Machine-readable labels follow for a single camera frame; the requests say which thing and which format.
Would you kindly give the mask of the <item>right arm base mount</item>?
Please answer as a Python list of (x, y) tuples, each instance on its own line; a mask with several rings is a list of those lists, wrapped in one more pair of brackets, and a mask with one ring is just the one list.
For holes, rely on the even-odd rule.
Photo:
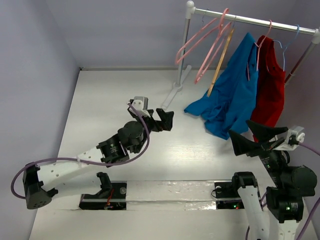
[(211, 196), (215, 200), (217, 210), (240, 210), (245, 208), (231, 181), (216, 181), (211, 191)]

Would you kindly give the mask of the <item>blue t shirt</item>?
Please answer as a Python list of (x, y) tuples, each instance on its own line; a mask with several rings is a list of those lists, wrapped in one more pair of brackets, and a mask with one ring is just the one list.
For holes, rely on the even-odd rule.
[(189, 104), (184, 112), (201, 117), (212, 135), (227, 140), (229, 131), (248, 131), (246, 121), (256, 107), (258, 47), (247, 33), (216, 80), (212, 92)]

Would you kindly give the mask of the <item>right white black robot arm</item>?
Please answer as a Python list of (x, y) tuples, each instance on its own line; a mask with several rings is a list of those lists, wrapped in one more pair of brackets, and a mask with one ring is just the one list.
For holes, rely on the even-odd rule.
[(301, 126), (268, 127), (251, 120), (246, 122), (257, 141), (229, 130), (236, 156), (259, 157), (274, 186), (268, 186), (259, 196), (257, 178), (252, 172), (234, 173), (230, 190), (239, 196), (247, 217), (246, 239), (299, 240), (306, 231), (316, 210), (314, 207), (302, 227), (304, 197), (313, 197), (318, 183), (317, 175), (309, 167), (290, 166), (289, 151), (302, 146), (305, 139)]

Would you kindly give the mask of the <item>thin pink wire hanger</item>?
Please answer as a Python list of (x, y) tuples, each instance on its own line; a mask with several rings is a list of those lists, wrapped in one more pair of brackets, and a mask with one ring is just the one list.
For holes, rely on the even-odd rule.
[(264, 38), (260, 41), (260, 43), (255, 43), (256, 47), (257, 47), (257, 52), (256, 52), (256, 71), (259, 71), (259, 59), (260, 59), (260, 50), (262, 47), (263, 42), (265, 41), (265, 39), (268, 37), (268, 35), (270, 34), (271, 28), (272, 28), (272, 20), (269, 20), (269, 27), (268, 27), (268, 32), (264, 35)]

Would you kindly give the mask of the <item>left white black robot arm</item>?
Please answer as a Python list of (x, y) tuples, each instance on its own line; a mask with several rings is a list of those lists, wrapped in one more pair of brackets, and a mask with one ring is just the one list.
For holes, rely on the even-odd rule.
[(149, 148), (151, 132), (171, 131), (174, 112), (157, 108), (143, 116), (131, 107), (134, 118), (117, 133), (76, 157), (47, 158), (31, 162), (23, 169), (24, 199), (29, 210), (42, 208), (53, 200), (78, 194), (108, 198), (113, 186), (106, 172), (140, 158)]

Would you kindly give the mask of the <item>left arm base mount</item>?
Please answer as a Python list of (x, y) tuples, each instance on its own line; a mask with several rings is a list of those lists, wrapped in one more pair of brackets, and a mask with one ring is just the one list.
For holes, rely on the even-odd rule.
[(127, 209), (127, 182), (111, 182), (105, 172), (98, 172), (100, 190), (95, 194), (82, 194), (79, 201), (81, 210), (123, 211)]

